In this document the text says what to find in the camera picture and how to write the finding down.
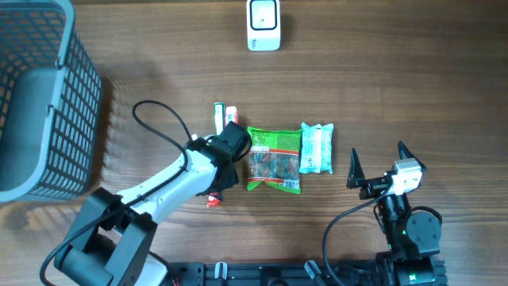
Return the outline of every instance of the wood grain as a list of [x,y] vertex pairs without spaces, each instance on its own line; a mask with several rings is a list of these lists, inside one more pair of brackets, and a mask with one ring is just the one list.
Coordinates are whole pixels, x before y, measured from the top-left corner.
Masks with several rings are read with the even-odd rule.
[[[307,0],[283,0],[286,2],[303,2]],[[316,1],[343,1],[343,0],[313,0]],[[73,0],[72,4],[74,5],[90,5],[90,4],[149,4],[149,3],[175,3],[175,2],[183,2],[183,3],[200,3],[200,2],[243,2],[245,0]]]
[[[508,279],[508,9],[502,3],[336,1],[283,4],[283,47],[249,52],[244,3],[77,6],[76,28],[106,99],[94,186],[120,191],[178,153],[142,129],[132,105],[171,105],[192,133],[214,131],[213,103],[236,106],[245,126],[297,129],[335,124],[333,175],[302,176],[302,194],[241,184],[224,204],[182,205],[157,231],[152,251],[169,261],[321,259],[329,221],[360,203],[345,188],[351,147],[367,176],[390,168],[403,140],[428,166],[413,206],[443,214],[441,254],[451,285]],[[179,142],[165,110],[140,116]],[[40,263],[61,242],[84,198],[0,206],[0,284],[38,284]],[[329,237],[332,258],[387,250],[371,210]],[[70,280],[51,269],[57,284]]]

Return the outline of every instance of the packaged snack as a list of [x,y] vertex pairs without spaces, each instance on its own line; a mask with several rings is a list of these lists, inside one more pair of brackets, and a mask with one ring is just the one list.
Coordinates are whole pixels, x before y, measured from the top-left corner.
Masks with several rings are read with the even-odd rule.
[[324,172],[332,170],[333,123],[309,127],[302,123],[302,161],[300,172]]
[[249,153],[247,190],[261,182],[282,191],[299,194],[298,155],[302,131],[266,131],[247,128],[252,147]]
[[219,193],[213,192],[208,195],[208,201],[206,201],[207,207],[218,207],[221,205],[221,200],[219,199]]
[[215,133],[218,135],[224,129],[224,103],[214,103]]
[[228,123],[235,122],[238,123],[238,113],[237,108],[235,106],[228,106],[225,108],[225,124],[227,126]]

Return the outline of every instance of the plastic basket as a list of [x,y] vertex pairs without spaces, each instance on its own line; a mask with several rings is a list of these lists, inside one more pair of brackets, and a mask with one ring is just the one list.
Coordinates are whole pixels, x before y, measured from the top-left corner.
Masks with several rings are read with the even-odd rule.
[[0,202],[88,189],[100,75],[67,0],[0,1]]

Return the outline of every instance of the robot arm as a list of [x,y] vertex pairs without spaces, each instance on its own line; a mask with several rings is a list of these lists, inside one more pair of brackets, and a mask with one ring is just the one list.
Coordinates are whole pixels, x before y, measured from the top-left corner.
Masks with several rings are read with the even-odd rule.
[[377,199],[374,215],[390,250],[376,256],[390,269],[385,284],[434,285],[437,274],[431,257],[440,252],[442,218],[430,207],[411,207],[406,194],[421,186],[427,168],[402,141],[398,153],[400,160],[384,176],[366,179],[353,148],[347,187],[359,188],[360,199]]
[[[210,159],[198,151],[188,151],[189,164],[187,171],[178,176],[175,180],[150,195],[145,201],[139,202],[131,207],[138,214],[147,213],[152,216],[155,223],[161,223],[182,203],[199,193],[208,190],[214,182],[217,174],[217,167]],[[165,168],[152,178],[138,184],[136,187],[120,191],[123,203],[128,203],[139,195],[162,184],[167,178],[177,173],[183,166],[183,155],[175,163]]]
[[[245,129],[230,122],[220,135],[186,144],[187,169],[170,183],[161,187],[168,177],[181,172],[183,156],[151,179],[116,195],[99,188],[83,204],[66,238],[105,214],[115,215],[59,251],[55,268],[80,285],[159,284],[167,267],[149,254],[158,223],[195,195],[221,192],[237,184],[234,163],[246,154],[241,152],[249,142]],[[160,189],[126,207],[156,187]],[[99,227],[115,229],[122,234],[121,240],[115,245],[98,233]]]

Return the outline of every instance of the blue and white package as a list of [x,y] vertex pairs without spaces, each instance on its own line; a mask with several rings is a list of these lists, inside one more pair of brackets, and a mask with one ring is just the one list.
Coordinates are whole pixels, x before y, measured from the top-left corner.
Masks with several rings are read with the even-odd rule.
[[302,123],[301,173],[328,171],[333,174],[332,133],[333,123],[325,126],[317,124],[312,127]]

